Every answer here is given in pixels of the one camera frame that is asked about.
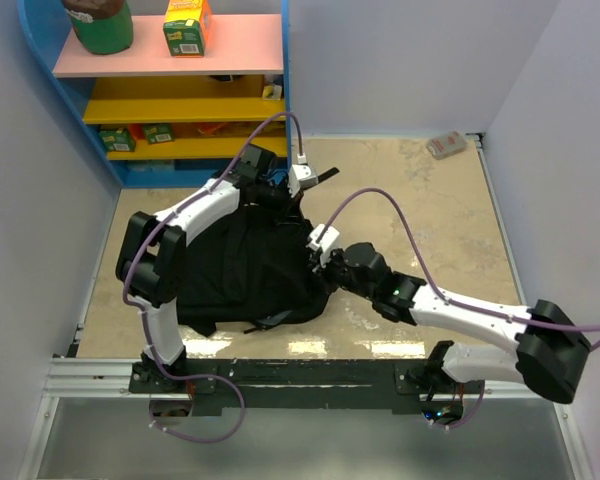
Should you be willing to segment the black student backpack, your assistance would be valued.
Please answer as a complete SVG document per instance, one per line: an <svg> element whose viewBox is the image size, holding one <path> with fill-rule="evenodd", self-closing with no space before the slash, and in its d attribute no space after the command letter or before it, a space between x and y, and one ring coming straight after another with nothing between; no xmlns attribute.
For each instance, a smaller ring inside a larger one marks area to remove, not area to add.
<svg viewBox="0 0 600 480"><path fill-rule="evenodd" d="M312 229L304 215L276 224L271 210L249 202L214 223L187 249L179 324L209 337L224 322L268 330L319 317L329 295L310 267Z"/></svg>

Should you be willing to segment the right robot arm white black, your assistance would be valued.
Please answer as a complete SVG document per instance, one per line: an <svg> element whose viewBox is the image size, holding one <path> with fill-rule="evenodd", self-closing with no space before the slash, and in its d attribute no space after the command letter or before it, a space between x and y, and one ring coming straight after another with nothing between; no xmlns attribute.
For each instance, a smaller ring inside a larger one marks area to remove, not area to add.
<svg viewBox="0 0 600 480"><path fill-rule="evenodd" d="M439 393L473 381L525 385L558 404L575 398L591 344L555 303L495 304L437 292L426 280L391 269L369 242L341 249L312 241L311 265L332 289L368 300L394 323L434 327L475 339L440 342L428 357L428 386Z"/></svg>

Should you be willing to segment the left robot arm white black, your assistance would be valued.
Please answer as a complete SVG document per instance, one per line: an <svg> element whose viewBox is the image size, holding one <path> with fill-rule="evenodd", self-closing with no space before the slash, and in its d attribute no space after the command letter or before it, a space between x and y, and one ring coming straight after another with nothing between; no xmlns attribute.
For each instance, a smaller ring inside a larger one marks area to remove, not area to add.
<svg viewBox="0 0 600 480"><path fill-rule="evenodd" d="M138 310L145 337L143 357L154 365L151 378L165 392L187 380L179 334L177 297L184 283L187 249L217 221L245 203L280 206L300 198L317 179L300 153L280 186L267 180L268 152L247 144L225 168L213 173L195 193L155 214L137 212L129 219L117 260L122 300Z"/></svg>

